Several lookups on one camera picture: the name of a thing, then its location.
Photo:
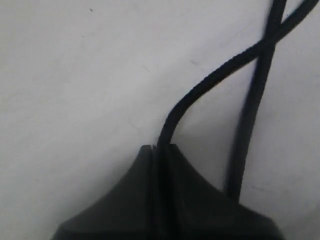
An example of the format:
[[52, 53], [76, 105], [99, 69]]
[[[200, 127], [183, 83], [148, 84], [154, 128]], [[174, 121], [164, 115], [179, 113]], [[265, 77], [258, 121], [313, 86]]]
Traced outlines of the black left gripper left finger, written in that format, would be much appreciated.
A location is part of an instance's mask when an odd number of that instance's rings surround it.
[[150, 240], [154, 236], [153, 148], [143, 145], [120, 181], [98, 202], [63, 222], [55, 240]]

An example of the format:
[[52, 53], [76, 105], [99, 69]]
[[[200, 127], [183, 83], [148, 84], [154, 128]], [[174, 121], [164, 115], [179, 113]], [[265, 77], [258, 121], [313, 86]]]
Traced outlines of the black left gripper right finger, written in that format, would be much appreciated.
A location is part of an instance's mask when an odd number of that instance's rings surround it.
[[177, 223], [186, 240], [281, 240], [273, 220], [229, 199], [175, 144], [165, 149]]

